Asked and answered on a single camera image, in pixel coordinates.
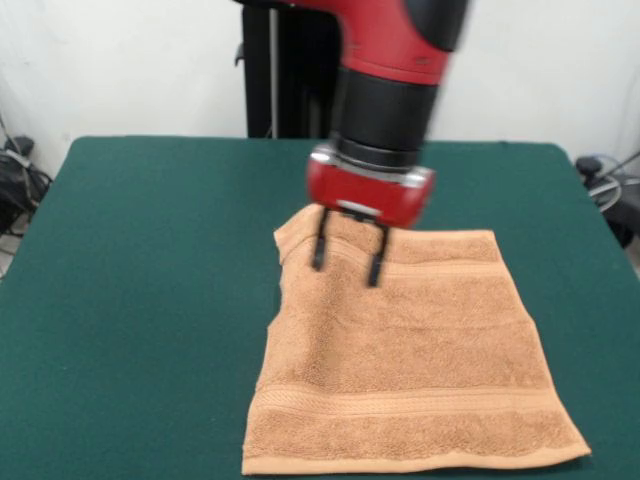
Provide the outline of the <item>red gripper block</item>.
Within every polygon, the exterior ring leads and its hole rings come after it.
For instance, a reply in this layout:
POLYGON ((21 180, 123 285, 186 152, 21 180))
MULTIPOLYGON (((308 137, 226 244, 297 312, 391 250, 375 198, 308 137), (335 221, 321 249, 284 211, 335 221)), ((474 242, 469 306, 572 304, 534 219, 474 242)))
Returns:
POLYGON ((311 200, 324 206, 311 261, 315 271, 324 267, 330 209, 354 212, 382 224, 377 225, 381 239, 367 279, 367 286, 374 288, 386 255, 389 227, 406 229, 419 220, 435 186, 435 171, 422 166, 400 173, 376 171, 348 163, 332 146, 321 144, 309 156, 307 185, 311 200))

